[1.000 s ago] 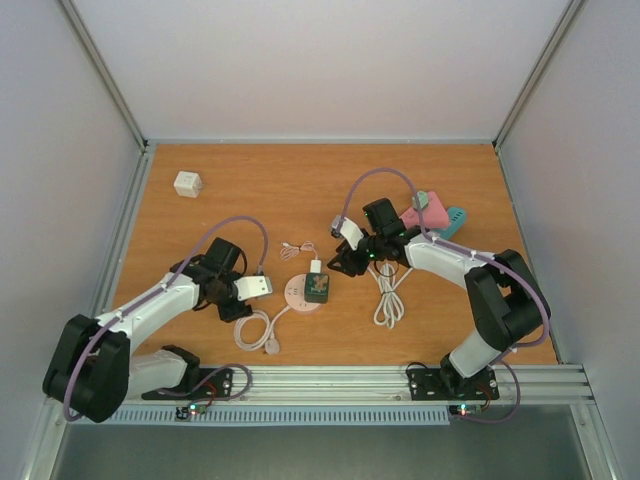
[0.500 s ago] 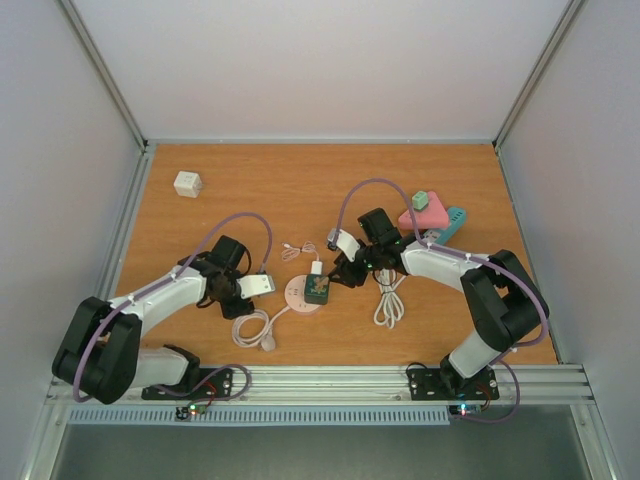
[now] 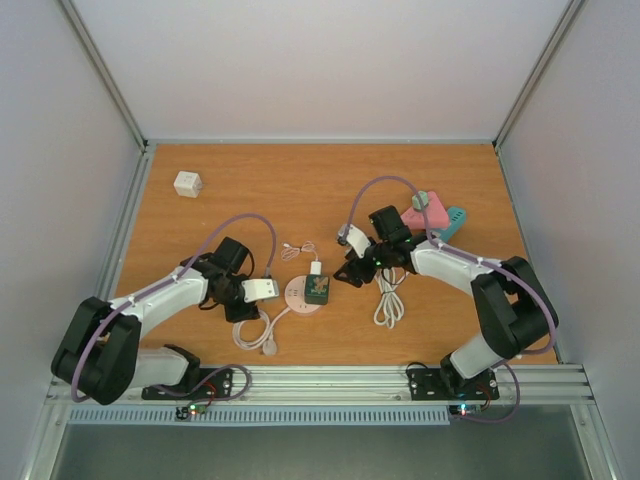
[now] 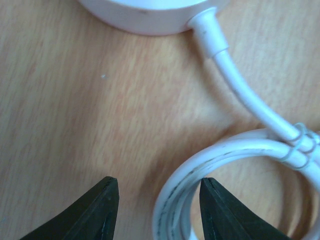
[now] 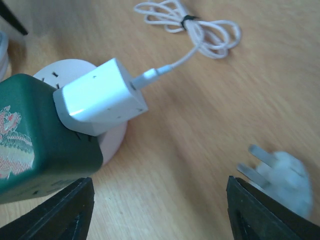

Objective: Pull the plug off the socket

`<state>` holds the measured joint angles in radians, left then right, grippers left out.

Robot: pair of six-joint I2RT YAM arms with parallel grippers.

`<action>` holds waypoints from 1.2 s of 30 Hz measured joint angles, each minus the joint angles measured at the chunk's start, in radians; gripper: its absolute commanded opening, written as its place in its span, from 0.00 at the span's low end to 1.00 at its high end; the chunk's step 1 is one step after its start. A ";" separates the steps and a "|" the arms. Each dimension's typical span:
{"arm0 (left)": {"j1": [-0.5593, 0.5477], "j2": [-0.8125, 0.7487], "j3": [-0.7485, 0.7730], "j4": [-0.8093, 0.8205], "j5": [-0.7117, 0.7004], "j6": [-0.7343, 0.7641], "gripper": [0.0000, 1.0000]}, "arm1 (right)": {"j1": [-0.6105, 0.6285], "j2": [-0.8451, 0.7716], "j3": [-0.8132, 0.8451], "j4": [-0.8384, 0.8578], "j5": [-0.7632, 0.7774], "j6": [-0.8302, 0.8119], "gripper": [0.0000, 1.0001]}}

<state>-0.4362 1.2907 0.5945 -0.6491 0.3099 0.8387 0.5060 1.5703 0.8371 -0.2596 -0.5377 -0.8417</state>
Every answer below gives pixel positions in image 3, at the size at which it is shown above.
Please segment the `round pink power strip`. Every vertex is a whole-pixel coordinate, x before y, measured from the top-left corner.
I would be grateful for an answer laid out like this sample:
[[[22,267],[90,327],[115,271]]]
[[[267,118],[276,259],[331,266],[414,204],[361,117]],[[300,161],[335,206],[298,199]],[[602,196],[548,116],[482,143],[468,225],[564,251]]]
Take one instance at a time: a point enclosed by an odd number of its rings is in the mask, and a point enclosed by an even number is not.
[[[285,288],[284,299],[291,312],[299,316],[310,316],[323,308],[322,305],[305,301],[306,276],[299,275],[289,281]]]

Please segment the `green cube socket adapter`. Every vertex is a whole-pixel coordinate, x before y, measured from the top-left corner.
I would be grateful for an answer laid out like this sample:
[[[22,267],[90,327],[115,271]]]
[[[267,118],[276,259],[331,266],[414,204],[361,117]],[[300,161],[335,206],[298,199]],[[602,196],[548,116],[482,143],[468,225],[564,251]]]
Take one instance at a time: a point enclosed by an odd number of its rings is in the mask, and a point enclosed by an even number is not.
[[[309,274],[305,279],[304,301],[310,305],[327,305],[330,278],[321,274]]]

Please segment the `white cube socket adapter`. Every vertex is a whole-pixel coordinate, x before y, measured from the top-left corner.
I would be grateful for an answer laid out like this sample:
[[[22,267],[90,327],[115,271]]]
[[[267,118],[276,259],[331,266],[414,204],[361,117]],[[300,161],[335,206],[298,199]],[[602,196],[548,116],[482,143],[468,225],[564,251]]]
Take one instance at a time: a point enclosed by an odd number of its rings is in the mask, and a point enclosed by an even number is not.
[[[197,198],[203,187],[203,183],[198,173],[179,171],[175,177],[173,186],[179,196]]]

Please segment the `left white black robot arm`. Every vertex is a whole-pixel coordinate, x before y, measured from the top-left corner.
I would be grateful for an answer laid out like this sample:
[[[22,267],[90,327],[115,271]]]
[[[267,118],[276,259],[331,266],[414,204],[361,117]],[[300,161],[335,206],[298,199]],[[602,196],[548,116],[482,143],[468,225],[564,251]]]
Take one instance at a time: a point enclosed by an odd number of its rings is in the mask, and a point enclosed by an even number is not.
[[[245,290],[251,278],[241,273],[254,259],[242,243],[224,238],[217,249],[185,260],[168,276],[128,297],[82,301],[51,362],[51,372],[74,387],[78,400],[101,405],[133,388],[154,388],[175,398],[204,388],[201,360],[175,344],[143,349],[141,340],[182,310],[224,308],[228,322],[259,316]]]

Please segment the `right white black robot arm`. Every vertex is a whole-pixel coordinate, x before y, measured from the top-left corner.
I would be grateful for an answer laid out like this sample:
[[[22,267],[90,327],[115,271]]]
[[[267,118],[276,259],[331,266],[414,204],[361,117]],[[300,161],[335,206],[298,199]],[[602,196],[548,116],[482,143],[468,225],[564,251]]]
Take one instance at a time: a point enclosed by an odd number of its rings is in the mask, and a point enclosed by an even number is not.
[[[456,249],[427,233],[413,233],[393,206],[369,215],[377,236],[343,225],[337,242],[347,246],[345,263],[334,278],[354,287],[372,282],[386,269],[439,280],[474,302],[480,332],[440,362],[440,382],[452,397],[473,389],[489,368],[547,337],[554,342],[557,314],[527,260],[485,259]]]

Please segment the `white usb charger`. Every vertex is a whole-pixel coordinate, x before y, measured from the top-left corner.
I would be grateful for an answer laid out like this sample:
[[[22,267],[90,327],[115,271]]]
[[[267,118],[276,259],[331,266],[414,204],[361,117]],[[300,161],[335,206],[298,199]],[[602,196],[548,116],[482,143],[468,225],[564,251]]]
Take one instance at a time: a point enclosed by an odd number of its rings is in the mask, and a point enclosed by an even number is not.
[[[322,262],[319,260],[314,260],[310,265],[310,274],[311,275],[321,275],[322,274]]]

